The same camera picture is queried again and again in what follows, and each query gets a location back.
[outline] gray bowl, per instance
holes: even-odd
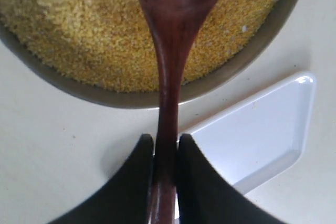
[[[216,89],[251,64],[278,34],[297,0],[279,0],[274,10],[268,15],[265,23],[256,35],[233,59],[225,63],[206,77],[193,81],[181,88],[180,102],[187,102]],[[80,99],[116,108],[154,108],[159,103],[158,92],[148,93],[116,93],[93,87],[65,78],[55,69],[45,66],[33,56],[17,38],[0,23],[0,39],[23,61],[35,74],[54,87]]]

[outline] white surface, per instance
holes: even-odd
[[[242,74],[180,108],[181,130],[297,72],[319,81],[306,151],[247,194],[290,224],[334,223],[336,0],[299,0],[277,38]],[[157,110],[80,101],[32,74],[0,44],[0,223],[42,224],[103,185]]]
[[[187,130],[217,172],[246,194],[293,165],[304,150],[316,88],[296,73]],[[178,218],[178,207],[175,207]]]

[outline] white plastic tray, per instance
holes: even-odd
[[[246,194],[299,159],[315,88],[311,72],[296,73],[186,132],[217,172]]]

